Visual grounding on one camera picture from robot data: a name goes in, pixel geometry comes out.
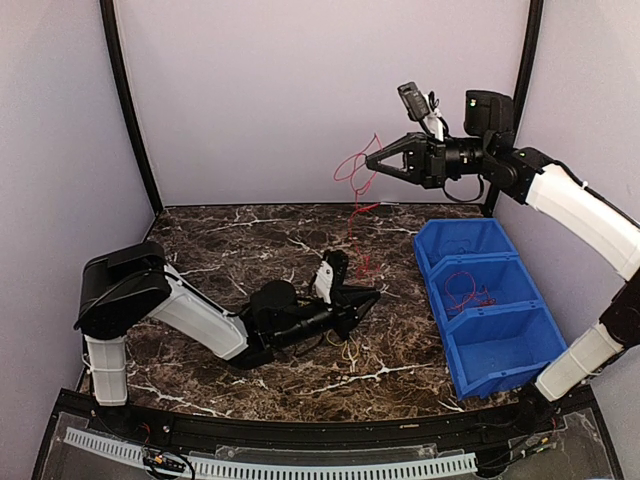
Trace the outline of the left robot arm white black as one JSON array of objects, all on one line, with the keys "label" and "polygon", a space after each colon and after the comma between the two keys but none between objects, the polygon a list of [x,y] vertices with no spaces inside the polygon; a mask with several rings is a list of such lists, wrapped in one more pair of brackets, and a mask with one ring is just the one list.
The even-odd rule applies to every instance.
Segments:
[{"label": "left robot arm white black", "polygon": [[127,403],[125,348],[128,331],[141,320],[169,325],[234,368],[255,369],[272,363],[276,352],[328,331],[349,339],[381,294],[345,284],[348,265],[345,252],[327,250],[307,295],[298,295],[289,281],[272,280],[231,312],[180,275],[154,241],[89,260],[74,327],[86,342],[103,421],[120,436],[141,427],[140,412]]}]

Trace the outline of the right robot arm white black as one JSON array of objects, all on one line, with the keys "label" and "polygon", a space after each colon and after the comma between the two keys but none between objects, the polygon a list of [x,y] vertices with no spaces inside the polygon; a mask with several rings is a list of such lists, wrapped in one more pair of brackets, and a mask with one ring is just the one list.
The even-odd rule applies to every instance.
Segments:
[{"label": "right robot arm white black", "polygon": [[514,102],[486,90],[465,94],[465,137],[450,135],[433,93],[415,83],[397,89],[411,121],[408,133],[366,157],[368,169],[425,189],[475,175],[514,201],[567,228],[624,284],[599,320],[527,385],[510,413],[521,434],[534,432],[575,386],[639,344],[639,224],[581,181],[569,167],[534,148],[517,149]]}]

